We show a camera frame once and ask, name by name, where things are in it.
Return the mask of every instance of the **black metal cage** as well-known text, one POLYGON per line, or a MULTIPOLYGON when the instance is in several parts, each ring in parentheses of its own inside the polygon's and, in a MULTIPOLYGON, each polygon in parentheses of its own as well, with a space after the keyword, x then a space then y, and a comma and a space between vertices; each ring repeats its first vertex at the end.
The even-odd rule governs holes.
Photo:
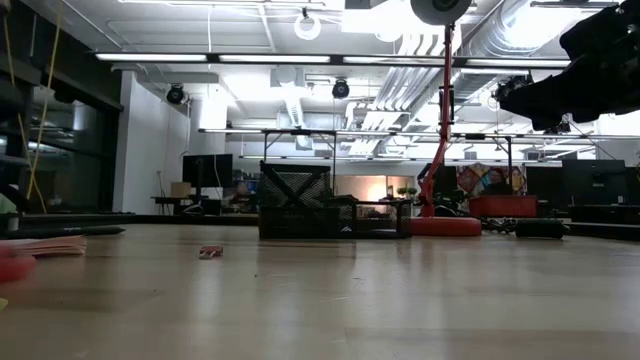
POLYGON ((260 163, 260 238, 403 238, 411 203, 334 197, 329 166, 260 163))

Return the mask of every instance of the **ceiling light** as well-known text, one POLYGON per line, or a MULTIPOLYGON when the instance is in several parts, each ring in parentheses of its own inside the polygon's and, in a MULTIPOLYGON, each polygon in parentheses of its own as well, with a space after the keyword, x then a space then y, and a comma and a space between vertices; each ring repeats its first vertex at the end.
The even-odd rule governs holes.
POLYGON ((266 7, 287 7, 287 8, 299 8, 302 6, 312 9, 324 9, 325 4, 323 2, 313 1, 224 1, 224 0, 118 0, 123 4, 161 4, 169 6, 266 6, 266 7))
POLYGON ((388 136, 389 131, 336 131, 336 135, 388 136))
MULTIPOLYGON (((333 158, 325 158, 322 156, 263 156, 263 155, 238 155, 238 159, 255 159, 255 160, 333 160, 333 158)), ((350 157, 350 156, 338 156, 336 157, 337 161, 425 161, 431 162, 433 158, 389 158, 389 157, 350 157)), ((477 159, 477 160, 465 160, 465 159, 446 159, 445 164, 455 163, 454 165, 459 164, 475 164, 475 163, 493 163, 506 162, 504 159, 477 159)), ((513 159, 514 164, 529 164, 529 163, 538 163, 538 160, 521 160, 521 159, 513 159)), ((548 163, 560 163, 558 160, 549 160, 545 161, 548 163)))
POLYGON ((402 136, 421 136, 421 137, 440 137, 437 133, 421 133, 421 132, 403 132, 398 133, 398 135, 402 136))
POLYGON ((470 75, 529 75, 529 70, 510 70, 510 69, 460 69, 461 74, 470 75))
POLYGON ((395 65, 395 66, 444 66, 442 57, 420 56, 345 56, 345 64, 358 65, 395 65))
POLYGON ((265 63, 265 64, 328 64, 329 56, 314 55, 220 55, 223 63, 265 63))
POLYGON ((563 59, 469 59, 466 66, 495 67, 495 68, 518 68, 518 69, 551 69, 563 70, 571 63, 570 60, 563 59))
POLYGON ((98 53, 102 61, 122 62, 206 62, 203 54, 98 53))
POLYGON ((262 130, 258 129, 199 129, 200 132, 206 133, 224 133, 224 134, 261 134, 262 130))

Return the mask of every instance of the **red pole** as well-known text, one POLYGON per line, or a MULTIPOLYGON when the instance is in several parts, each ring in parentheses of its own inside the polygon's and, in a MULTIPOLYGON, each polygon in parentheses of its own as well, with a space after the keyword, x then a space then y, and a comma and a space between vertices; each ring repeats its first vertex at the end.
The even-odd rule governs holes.
POLYGON ((432 217, 434 215, 434 207, 433 207, 433 179, 438 171, 438 167, 440 164, 444 162, 444 153, 447 150, 447 143, 449 141, 449 129, 450 129, 450 109, 451 109, 451 62, 453 56, 453 49, 451 46, 451 40, 453 38, 453 27, 454 24, 449 24, 445 26, 444 30, 444 84, 443 84, 443 96, 442 96, 442 108, 440 109, 440 113, 442 114, 442 125, 440 126, 440 145, 438 146, 438 151, 436 151, 436 156, 433 158, 433 163, 429 168, 429 172, 427 173, 427 177, 422 182, 420 197, 424 198, 426 201, 422 205, 422 216, 423 217, 432 217))

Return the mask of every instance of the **yellow rope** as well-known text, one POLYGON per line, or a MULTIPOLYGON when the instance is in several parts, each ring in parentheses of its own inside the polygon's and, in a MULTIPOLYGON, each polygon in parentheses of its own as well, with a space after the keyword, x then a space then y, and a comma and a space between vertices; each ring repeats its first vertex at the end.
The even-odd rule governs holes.
MULTIPOLYGON (((51 66, 49 66, 49 80, 47 81, 47 90, 51 90, 51 82, 53 81, 53 72, 56 67, 56 53, 58 52, 58 40, 60 39, 60 22, 62 20, 62 0, 58 0, 58 7, 56 9, 56 37, 53 41, 53 54, 51 54, 51 66)), ((38 142, 36 145, 36 156, 33 160, 33 171, 31 171, 31 178, 29 179, 29 189, 27 190, 27 200, 31 197, 31 190, 35 183, 36 169, 38 168, 38 159, 40 158, 40 142, 42 141, 42 130, 44 129, 44 122, 47 118, 47 108, 49 107, 49 98, 45 98, 44 106, 42 108, 42 116, 40 117, 40 129, 38 130, 38 142)))
MULTIPOLYGON (((2 22, 4 25, 4 39, 5 44, 7 44, 7 62, 9 63, 9 76, 11 78, 11 85, 16 86, 16 76, 13 70, 13 58, 11 57, 11 40, 9 36, 9 23, 7 20, 7 15, 2 17, 2 22)), ((27 136, 24 133, 24 123, 22 122, 22 113, 18 112, 18 125, 20 125, 20 136, 22 136, 22 146, 24 147, 24 152, 27 156, 27 162, 29 163, 29 170, 33 174, 33 167, 31 165, 31 155, 29 155, 29 143, 27 141, 27 136)), ((40 199, 40 205, 42 205, 42 211, 46 214, 47 207, 44 204, 44 199, 42 198, 42 193, 40 193, 40 188, 38 188, 38 184, 34 181, 34 187, 36 188, 36 192, 38 193, 38 198, 40 199)))

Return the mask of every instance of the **colorful artwork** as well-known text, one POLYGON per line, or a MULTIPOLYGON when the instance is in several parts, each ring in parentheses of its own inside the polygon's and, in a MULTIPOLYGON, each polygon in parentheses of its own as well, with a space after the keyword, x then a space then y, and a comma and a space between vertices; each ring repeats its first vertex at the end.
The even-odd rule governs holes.
MULTIPOLYGON (((458 180, 458 188, 471 196, 479 196, 488 190, 495 189, 500 183, 503 183, 508 190, 509 167, 507 166, 488 166, 481 163, 475 163, 468 166, 456 167, 456 175, 458 180)), ((512 167, 513 178, 513 194, 522 195, 526 191, 527 181, 521 167, 512 167)))

